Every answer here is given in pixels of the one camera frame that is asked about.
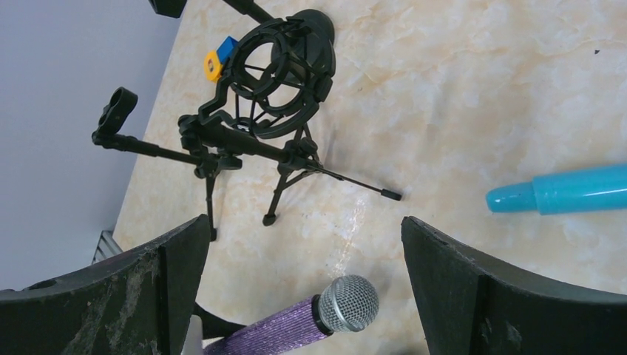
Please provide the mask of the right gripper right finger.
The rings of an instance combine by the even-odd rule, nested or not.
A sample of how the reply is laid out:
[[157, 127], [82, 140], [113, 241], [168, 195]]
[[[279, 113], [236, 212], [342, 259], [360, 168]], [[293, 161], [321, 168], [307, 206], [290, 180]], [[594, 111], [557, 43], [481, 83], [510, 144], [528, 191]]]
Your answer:
[[404, 259], [431, 354], [624, 354], [626, 296], [467, 246], [413, 216]]

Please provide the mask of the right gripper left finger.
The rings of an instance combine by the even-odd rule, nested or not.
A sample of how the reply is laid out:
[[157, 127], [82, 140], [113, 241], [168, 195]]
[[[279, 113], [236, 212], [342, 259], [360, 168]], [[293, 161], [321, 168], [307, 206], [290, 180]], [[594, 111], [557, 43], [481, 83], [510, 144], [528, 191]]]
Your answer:
[[204, 214], [102, 262], [1, 292], [3, 354], [179, 354], [209, 249]]

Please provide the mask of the purple glitter microphone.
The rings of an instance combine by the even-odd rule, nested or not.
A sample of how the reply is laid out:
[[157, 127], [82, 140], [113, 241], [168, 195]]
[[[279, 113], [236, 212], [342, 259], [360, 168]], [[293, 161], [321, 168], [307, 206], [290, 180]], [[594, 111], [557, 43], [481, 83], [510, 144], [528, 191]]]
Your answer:
[[204, 354], [283, 354], [335, 333], [363, 331], [379, 312], [379, 296], [366, 278], [336, 278], [315, 294], [276, 314], [217, 340]]

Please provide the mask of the tripod stand with clip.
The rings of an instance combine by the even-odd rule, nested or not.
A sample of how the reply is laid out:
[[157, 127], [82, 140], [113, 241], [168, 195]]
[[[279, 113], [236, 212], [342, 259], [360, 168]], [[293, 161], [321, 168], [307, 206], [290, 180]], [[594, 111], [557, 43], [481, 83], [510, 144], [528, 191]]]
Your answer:
[[136, 107], [138, 96], [132, 91], [118, 87], [112, 94], [109, 103], [103, 108], [98, 128], [92, 133], [92, 142], [105, 149], [122, 152], [134, 152], [150, 157], [167, 158], [194, 166], [194, 175], [206, 181], [206, 206], [209, 217], [210, 241], [217, 239], [217, 229], [213, 219], [212, 194], [217, 176], [224, 170], [237, 170], [243, 165], [241, 159], [224, 150], [210, 153], [200, 139], [192, 134], [183, 136], [183, 146], [189, 149], [188, 154], [164, 149], [156, 144], [139, 140], [130, 135], [118, 132], [129, 114]]

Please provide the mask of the tripod stand with shock mount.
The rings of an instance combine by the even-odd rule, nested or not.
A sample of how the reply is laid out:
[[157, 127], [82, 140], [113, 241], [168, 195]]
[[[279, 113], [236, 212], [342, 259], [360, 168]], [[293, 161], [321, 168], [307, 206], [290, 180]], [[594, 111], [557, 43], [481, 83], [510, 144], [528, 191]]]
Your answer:
[[251, 90], [235, 83], [232, 75], [222, 77], [214, 97], [197, 114], [179, 118], [182, 147], [189, 152], [183, 136], [192, 134], [210, 153], [224, 150], [239, 159], [257, 155], [275, 161], [279, 181], [262, 219], [270, 226], [286, 189], [310, 175], [327, 173], [308, 122], [332, 85], [333, 78], [305, 86], [273, 83]]

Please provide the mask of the round base clamp stand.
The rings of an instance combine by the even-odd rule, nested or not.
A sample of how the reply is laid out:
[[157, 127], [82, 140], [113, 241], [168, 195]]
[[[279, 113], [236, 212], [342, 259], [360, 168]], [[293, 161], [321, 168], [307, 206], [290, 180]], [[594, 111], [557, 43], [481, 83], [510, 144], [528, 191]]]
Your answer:
[[273, 83], [305, 86], [335, 75], [335, 32], [323, 12], [306, 9], [274, 18], [255, 1], [226, 3], [259, 25], [238, 40], [221, 78], [232, 75], [235, 83], [255, 90]]

